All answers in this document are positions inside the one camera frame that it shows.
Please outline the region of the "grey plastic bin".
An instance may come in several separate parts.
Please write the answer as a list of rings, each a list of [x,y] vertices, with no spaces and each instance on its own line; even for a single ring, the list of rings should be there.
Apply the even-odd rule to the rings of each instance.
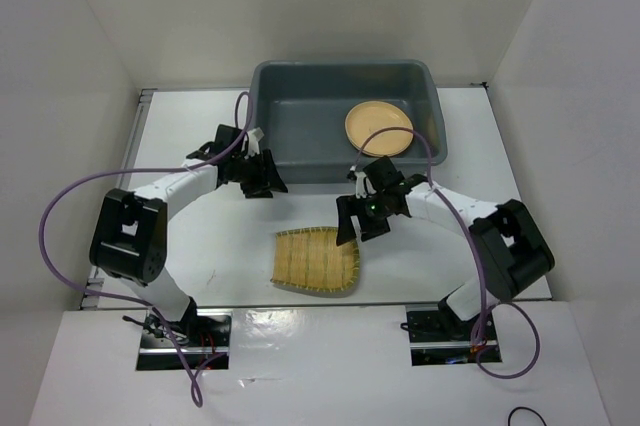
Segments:
[[[428,67],[418,60],[266,61],[253,73],[252,125],[264,137],[286,184],[344,183],[355,160],[368,163],[347,138],[356,105],[388,102],[405,113],[427,144],[414,139],[393,160],[405,175],[448,155],[445,121]]]

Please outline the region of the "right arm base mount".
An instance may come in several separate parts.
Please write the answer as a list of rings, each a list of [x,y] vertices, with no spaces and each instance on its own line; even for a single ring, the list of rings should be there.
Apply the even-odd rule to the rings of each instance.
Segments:
[[[400,328],[407,334],[414,367],[473,364],[478,352],[483,352],[486,362],[502,361],[492,316],[487,319],[482,344],[474,346],[475,319],[460,322],[430,304],[408,305],[405,310]]]

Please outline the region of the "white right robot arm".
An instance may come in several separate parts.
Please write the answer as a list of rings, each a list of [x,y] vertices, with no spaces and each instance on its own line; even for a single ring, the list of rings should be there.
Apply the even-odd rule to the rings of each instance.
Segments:
[[[336,200],[336,243],[369,241],[389,232],[389,219],[425,220],[463,237],[476,275],[438,304],[438,327],[450,339],[463,337],[491,307],[512,301],[555,266],[554,256],[528,208],[456,193],[427,174],[405,176],[383,156],[363,169],[351,167],[354,194]]]

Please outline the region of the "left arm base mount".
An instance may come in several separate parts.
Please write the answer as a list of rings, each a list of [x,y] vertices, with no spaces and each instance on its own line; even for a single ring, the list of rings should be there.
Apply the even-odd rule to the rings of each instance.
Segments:
[[[230,309],[201,309],[204,323],[194,335],[175,332],[188,366],[195,371],[227,370],[232,327]],[[171,371],[182,369],[176,349],[158,319],[147,314],[143,320],[123,315],[122,320],[136,325],[141,333],[136,363],[137,371]]]

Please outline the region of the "yellow plate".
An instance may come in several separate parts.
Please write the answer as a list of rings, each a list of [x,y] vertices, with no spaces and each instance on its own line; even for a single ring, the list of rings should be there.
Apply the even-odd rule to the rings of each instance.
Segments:
[[[409,116],[385,101],[357,104],[347,113],[344,126],[351,145],[368,156],[396,156],[413,141]]]

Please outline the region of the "woven bamboo tray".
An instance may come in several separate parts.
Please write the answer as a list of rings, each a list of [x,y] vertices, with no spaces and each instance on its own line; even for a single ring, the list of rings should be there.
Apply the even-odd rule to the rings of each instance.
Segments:
[[[349,294],[360,279],[356,240],[337,245],[336,227],[309,227],[275,234],[271,283],[301,294]]]

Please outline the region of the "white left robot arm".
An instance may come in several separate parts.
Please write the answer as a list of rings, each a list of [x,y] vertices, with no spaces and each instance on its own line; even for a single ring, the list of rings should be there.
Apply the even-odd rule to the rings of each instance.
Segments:
[[[120,280],[165,318],[163,333],[176,345],[193,342],[210,322],[165,267],[168,223],[200,197],[237,183],[247,199],[286,193],[261,129],[221,125],[212,141],[186,156],[181,167],[132,191],[112,189],[104,197],[89,250],[92,265]]]

